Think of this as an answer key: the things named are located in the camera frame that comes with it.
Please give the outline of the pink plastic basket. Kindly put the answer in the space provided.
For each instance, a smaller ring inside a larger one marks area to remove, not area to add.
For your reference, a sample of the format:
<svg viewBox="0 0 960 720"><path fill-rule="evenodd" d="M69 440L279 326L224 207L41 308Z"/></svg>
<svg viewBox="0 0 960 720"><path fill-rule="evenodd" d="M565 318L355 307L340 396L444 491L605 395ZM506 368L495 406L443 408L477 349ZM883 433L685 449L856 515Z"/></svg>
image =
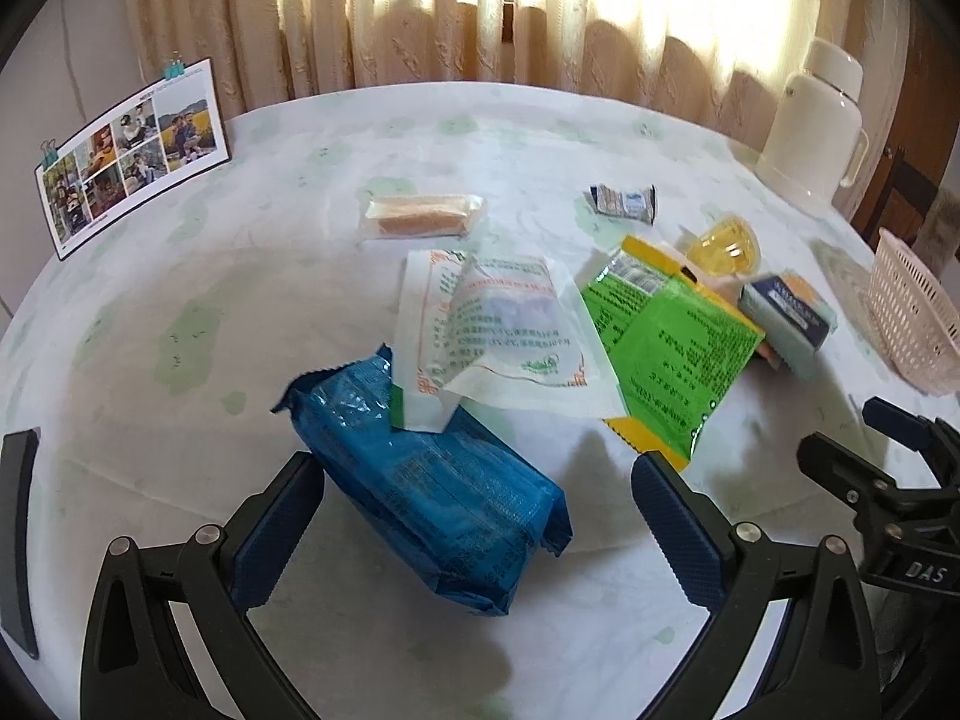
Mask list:
<svg viewBox="0 0 960 720"><path fill-rule="evenodd" d="M896 372L923 394L955 394L957 309L929 268L887 229L878 233L867 294L872 320Z"/></svg>

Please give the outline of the photo collage calendar card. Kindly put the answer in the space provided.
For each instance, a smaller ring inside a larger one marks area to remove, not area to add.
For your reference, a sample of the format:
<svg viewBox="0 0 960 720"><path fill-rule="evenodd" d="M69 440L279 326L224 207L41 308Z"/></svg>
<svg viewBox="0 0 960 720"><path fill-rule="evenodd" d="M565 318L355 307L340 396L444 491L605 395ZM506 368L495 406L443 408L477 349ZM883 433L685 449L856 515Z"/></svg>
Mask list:
<svg viewBox="0 0 960 720"><path fill-rule="evenodd" d="M156 195L231 160L213 62L162 76L57 145L34 171L55 255L64 260Z"/></svg>

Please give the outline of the green yellow snack bag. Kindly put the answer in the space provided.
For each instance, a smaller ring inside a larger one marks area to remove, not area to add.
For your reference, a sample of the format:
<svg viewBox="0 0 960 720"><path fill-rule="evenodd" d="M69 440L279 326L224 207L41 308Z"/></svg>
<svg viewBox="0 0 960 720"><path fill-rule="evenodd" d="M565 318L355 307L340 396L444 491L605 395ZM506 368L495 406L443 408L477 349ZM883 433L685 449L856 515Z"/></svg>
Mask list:
<svg viewBox="0 0 960 720"><path fill-rule="evenodd" d="M623 418L607 426L685 470L708 419L765 338L661 249L628 236L581 289L619 379Z"/></svg>

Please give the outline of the white printed snack bag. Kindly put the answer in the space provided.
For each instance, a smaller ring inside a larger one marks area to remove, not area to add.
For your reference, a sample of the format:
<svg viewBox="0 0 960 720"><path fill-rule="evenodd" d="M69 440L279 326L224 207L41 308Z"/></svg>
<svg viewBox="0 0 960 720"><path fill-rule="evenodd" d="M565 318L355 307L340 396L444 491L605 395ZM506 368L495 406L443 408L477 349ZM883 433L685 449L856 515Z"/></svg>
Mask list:
<svg viewBox="0 0 960 720"><path fill-rule="evenodd" d="M619 379L566 268L540 255L407 255L392 345L392 421L438 434L457 406L626 415Z"/></svg>

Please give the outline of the teal binder clip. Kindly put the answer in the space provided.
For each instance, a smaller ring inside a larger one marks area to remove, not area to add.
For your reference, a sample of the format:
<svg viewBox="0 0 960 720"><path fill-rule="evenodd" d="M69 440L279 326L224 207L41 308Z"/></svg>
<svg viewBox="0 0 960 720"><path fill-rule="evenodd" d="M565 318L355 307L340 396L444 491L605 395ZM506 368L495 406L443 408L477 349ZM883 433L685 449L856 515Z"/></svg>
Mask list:
<svg viewBox="0 0 960 720"><path fill-rule="evenodd" d="M165 80L174 80L174 78L179 78L179 76L184 75L184 73L184 60L182 60L182 57L177 52L172 52L171 57L169 57L166 64L164 64L163 78Z"/></svg>
<svg viewBox="0 0 960 720"><path fill-rule="evenodd" d="M52 167L57 161L59 161L59 151L57 151L57 143L53 138L49 138L45 142L41 143L41 148L43 149L43 160L41 161L41 166L43 166L44 171L47 171L49 167Z"/></svg>

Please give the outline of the green patterned tablecloth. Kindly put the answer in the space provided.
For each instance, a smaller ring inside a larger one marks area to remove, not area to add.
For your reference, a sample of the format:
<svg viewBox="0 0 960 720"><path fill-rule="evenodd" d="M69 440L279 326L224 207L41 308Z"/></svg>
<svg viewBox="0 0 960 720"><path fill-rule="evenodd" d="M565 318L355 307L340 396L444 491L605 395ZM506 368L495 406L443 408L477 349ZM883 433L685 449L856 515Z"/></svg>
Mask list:
<svg viewBox="0 0 960 720"><path fill-rule="evenodd" d="M755 177L752 153L626 104L532 88L365 89L257 110L228 128L231 160L124 216L44 266L2 341L2 424L41 434L29 503L29 589L39 652L23 670L50 708L80 711L83 637L112 538L181 541L223 522L298 448L277 406L302 372L397 351L410 394L436 403L488 364L494 310L469 298L452 244L370 238L391 195L485 202L460 249L542 257L590 284L613 359L672 394L667 343L690 322L620 257L737 215L771 273L805 278L835 328L812 372L742 369L683 434L686 477L732 520L812 543L849 535L848 509L799 473L805 434L848 445L907 486L923 460L859 410L885 397L955 419L867 337L866 244L838 215L811 218ZM646 298L643 330L610 312ZM589 411L490 410L485 422L565 489L573 539L539 554L511 611L441 600L329 491L275 593L252 614L301 694L327 718L633 718L704 622L630 493L633 450Z"/></svg>

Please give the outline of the dark wooden chair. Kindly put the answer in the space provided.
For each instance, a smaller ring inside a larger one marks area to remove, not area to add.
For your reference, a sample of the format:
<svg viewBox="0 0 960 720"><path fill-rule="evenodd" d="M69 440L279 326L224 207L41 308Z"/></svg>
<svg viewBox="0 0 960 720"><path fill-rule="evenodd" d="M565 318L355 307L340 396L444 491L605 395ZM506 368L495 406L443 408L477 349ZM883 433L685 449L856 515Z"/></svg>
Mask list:
<svg viewBox="0 0 960 720"><path fill-rule="evenodd" d="M882 229L912 244L934 205L937 190L931 179L908 163L903 148L885 146L864 200L854 213L854 229L871 249L878 246Z"/></svg>

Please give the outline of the yellow jelly cup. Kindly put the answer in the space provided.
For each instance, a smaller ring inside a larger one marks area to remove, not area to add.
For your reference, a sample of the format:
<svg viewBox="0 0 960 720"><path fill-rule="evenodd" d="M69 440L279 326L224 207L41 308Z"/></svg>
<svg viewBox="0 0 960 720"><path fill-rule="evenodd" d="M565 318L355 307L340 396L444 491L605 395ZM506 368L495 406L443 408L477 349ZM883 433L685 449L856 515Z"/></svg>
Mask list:
<svg viewBox="0 0 960 720"><path fill-rule="evenodd" d="M761 249L748 221L727 215L695 239L686 258L710 277L750 277L760 268Z"/></svg>

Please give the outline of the white thermos jug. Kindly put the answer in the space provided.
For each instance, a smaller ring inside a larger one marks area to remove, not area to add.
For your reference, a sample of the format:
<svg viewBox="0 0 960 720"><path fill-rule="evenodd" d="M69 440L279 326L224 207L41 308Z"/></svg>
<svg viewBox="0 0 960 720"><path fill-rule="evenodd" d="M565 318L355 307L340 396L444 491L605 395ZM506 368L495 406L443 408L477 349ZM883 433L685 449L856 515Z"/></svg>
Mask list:
<svg viewBox="0 0 960 720"><path fill-rule="evenodd" d="M755 174L805 215L827 216L836 191L861 171L869 149L861 88L861 64L820 37L784 87Z"/></svg>

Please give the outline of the small dark blue snack packet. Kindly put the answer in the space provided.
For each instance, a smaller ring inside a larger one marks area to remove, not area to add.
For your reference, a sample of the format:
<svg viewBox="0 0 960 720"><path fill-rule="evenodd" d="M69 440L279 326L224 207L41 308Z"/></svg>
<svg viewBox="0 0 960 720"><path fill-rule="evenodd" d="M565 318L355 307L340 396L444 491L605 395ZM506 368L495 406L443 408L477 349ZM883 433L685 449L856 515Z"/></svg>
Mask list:
<svg viewBox="0 0 960 720"><path fill-rule="evenodd" d="M658 192L654 185L640 188L636 192L625 192L604 184L593 185L589 189L589 198L599 215L639 221L643 224L656 221Z"/></svg>

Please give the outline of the light blue boxed snack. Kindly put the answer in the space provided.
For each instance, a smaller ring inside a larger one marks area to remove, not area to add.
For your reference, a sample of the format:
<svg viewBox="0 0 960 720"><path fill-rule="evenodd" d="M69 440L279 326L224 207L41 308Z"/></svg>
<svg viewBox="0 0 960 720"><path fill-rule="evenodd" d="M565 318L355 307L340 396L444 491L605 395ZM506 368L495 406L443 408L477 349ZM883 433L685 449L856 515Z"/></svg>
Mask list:
<svg viewBox="0 0 960 720"><path fill-rule="evenodd" d="M836 314L811 283L794 270L761 275L740 288L737 307L765 332L766 343L789 371L800 379L815 376Z"/></svg>

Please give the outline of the blue snack package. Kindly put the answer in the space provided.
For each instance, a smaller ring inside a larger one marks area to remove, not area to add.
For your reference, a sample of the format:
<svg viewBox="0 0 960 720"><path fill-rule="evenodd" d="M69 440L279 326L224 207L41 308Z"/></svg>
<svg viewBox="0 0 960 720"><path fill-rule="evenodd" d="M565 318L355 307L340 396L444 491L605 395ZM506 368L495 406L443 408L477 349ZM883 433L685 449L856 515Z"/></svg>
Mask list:
<svg viewBox="0 0 960 720"><path fill-rule="evenodd" d="M442 433L394 424L392 351L291 380L295 433L400 561L435 595L505 616L535 553L573 539L565 493L464 408Z"/></svg>

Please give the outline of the clear cake slice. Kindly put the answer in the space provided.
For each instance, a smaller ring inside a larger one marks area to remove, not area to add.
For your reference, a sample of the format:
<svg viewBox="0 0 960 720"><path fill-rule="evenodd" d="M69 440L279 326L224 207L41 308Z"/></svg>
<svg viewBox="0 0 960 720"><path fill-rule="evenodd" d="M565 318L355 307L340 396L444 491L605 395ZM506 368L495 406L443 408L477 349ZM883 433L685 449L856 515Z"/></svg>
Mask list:
<svg viewBox="0 0 960 720"><path fill-rule="evenodd" d="M462 238L487 208L478 195L374 195L363 205L364 239Z"/></svg>

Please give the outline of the beige curtain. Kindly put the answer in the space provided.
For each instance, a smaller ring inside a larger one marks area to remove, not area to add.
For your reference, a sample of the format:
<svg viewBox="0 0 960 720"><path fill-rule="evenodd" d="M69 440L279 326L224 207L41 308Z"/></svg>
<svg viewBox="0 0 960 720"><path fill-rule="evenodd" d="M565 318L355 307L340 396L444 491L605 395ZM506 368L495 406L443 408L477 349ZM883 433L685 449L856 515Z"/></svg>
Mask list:
<svg viewBox="0 0 960 720"><path fill-rule="evenodd" d="M416 82L620 99L761 146L815 39L860 64L867 133L889 133L908 0L127 0L140 65L212 62L224 114Z"/></svg>

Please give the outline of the black remote control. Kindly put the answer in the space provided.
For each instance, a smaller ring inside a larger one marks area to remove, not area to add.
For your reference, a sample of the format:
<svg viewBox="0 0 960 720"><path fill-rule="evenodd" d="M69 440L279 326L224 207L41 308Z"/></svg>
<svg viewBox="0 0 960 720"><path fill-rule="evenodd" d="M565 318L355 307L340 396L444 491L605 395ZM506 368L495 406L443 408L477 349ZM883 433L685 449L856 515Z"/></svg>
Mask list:
<svg viewBox="0 0 960 720"><path fill-rule="evenodd" d="M7 434L2 442L0 476L2 629L32 660L39 658L39 647L29 601L28 522L37 449L36 429Z"/></svg>

